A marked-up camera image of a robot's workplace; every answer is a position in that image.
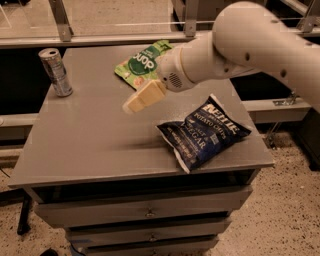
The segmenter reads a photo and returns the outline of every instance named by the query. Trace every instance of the blue chip bag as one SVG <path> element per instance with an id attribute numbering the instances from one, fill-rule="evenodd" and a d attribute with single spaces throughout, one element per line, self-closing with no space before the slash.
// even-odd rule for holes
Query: blue chip bag
<path id="1" fill-rule="evenodd" d="M 184 122 L 167 122 L 157 127 L 187 173 L 251 133 L 231 120 L 213 95 Z"/>

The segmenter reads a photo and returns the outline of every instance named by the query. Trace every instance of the cabinet top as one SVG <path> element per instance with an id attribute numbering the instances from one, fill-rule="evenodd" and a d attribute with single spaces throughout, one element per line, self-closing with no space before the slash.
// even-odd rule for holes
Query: cabinet top
<path id="1" fill-rule="evenodd" d="M 193 173 L 256 169 L 273 159 L 230 80 L 211 80 L 127 115 L 133 89 L 114 68 L 146 45 L 68 49 L 64 64 L 73 94 L 50 87 L 9 182 L 12 187 L 186 175 L 156 125 L 183 120 L 215 94 L 235 121 L 252 133 Z"/>

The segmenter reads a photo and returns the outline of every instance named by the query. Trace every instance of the green chip bag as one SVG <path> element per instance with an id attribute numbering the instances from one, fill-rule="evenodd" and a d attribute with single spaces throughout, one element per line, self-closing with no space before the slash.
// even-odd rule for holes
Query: green chip bag
<path id="1" fill-rule="evenodd" d="M 168 40 L 157 41 L 129 60 L 117 65 L 114 72 L 137 90 L 144 81 L 158 79 L 155 59 L 172 48 Z"/>

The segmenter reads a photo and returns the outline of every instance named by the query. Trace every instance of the drawer handle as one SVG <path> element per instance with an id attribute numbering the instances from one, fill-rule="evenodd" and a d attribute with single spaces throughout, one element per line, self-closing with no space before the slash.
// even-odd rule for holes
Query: drawer handle
<path id="1" fill-rule="evenodd" d="M 156 214 L 152 212 L 152 209 L 149 209 L 145 216 L 147 218 L 153 218 L 154 216 L 156 216 Z"/>
<path id="2" fill-rule="evenodd" d="M 153 243 L 153 242 L 157 242 L 158 241 L 158 239 L 154 236 L 154 234 L 151 234 L 151 237 L 150 237 L 150 239 L 149 239 L 149 242 L 150 243 Z"/>

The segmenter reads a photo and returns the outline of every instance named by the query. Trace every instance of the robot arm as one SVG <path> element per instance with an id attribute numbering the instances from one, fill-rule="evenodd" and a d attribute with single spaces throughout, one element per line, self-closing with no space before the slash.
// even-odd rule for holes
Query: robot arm
<path id="1" fill-rule="evenodd" d="M 262 71 L 320 112 L 320 47 L 252 2 L 228 6 L 216 18 L 212 33 L 176 47 L 157 62 L 158 76 L 171 91 Z"/>

